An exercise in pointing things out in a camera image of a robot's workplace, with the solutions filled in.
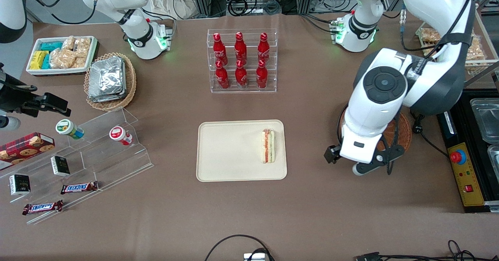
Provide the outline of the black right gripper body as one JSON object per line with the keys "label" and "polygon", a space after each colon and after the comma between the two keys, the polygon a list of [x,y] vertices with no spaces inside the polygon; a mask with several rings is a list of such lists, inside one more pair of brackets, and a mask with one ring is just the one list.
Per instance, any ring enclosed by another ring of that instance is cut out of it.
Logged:
{"label": "black right gripper body", "polygon": [[37,97],[33,92],[37,90],[34,85],[27,85],[22,81],[7,74],[0,64],[0,109],[4,112],[19,113],[28,116],[39,115],[39,110],[27,107]]}

